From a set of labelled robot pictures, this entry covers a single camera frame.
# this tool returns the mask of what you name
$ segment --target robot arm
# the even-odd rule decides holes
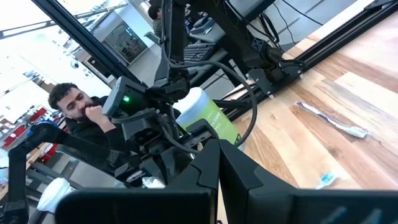
[[[27,223],[29,206],[25,193],[26,162],[28,153],[39,147],[43,142],[63,144],[78,149],[79,155],[88,161],[90,155],[96,155],[95,167],[103,167],[108,163],[110,150],[99,147],[88,141],[73,137],[51,123],[40,123],[30,129],[32,134],[15,148],[9,150],[9,182],[8,200],[4,209],[6,223]]]
[[[184,15],[187,4],[196,11],[207,12],[217,22],[226,35],[240,48],[240,56],[246,66],[256,70],[257,75],[260,72],[260,75],[266,77],[271,83],[284,77],[286,72],[280,67],[281,50],[254,37],[246,28],[246,23],[229,6],[230,3],[212,0],[164,0],[162,60],[156,74],[156,77],[164,77],[164,79],[157,81],[155,86],[165,86],[172,84],[173,80],[186,79],[186,69],[173,68],[170,63],[183,62]]]

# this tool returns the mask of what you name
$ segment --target dark hair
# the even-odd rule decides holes
[[[160,11],[160,6],[150,6],[148,9],[148,16],[155,20],[157,19],[157,13]]]
[[[55,110],[59,110],[58,102],[67,96],[72,88],[78,89],[73,83],[59,83],[54,86],[49,95],[49,105]]]

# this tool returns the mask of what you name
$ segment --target beard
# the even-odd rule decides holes
[[[94,107],[94,106],[100,106],[101,103],[99,101],[94,101],[92,103],[87,103],[83,109],[80,110],[80,116],[77,117],[72,117],[74,120],[77,122],[86,122],[89,121],[90,119],[86,115],[86,108]]]

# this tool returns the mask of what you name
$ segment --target wooden tabletop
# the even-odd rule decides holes
[[[66,126],[65,122],[62,122],[60,128],[63,129]],[[26,160],[26,169],[30,167],[43,153],[43,151],[50,147],[51,143],[42,143],[37,148],[35,148],[32,152],[30,152],[29,158]],[[2,199],[8,193],[8,185],[5,184],[0,188],[0,199]]]
[[[298,56],[372,1],[356,1],[284,57]],[[395,13],[308,71],[303,80],[259,103],[245,153],[298,188],[314,189],[332,170],[338,179],[329,189],[398,189],[397,27]],[[349,136],[301,110],[296,101],[371,133],[365,139]],[[250,119],[251,111],[234,122],[240,133]],[[222,203],[218,217],[226,223]]]

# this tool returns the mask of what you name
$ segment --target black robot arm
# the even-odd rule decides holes
[[[110,160],[115,160],[115,158],[110,156],[110,150],[73,137],[51,123],[36,124],[30,130],[32,134],[8,152],[9,187],[8,200],[4,209],[6,223],[27,223],[29,219],[29,206],[25,193],[26,157],[43,142],[63,144],[64,146],[77,149],[81,159],[90,161],[91,165],[99,167],[99,169],[103,167],[103,171],[106,170],[108,163],[112,163]]]

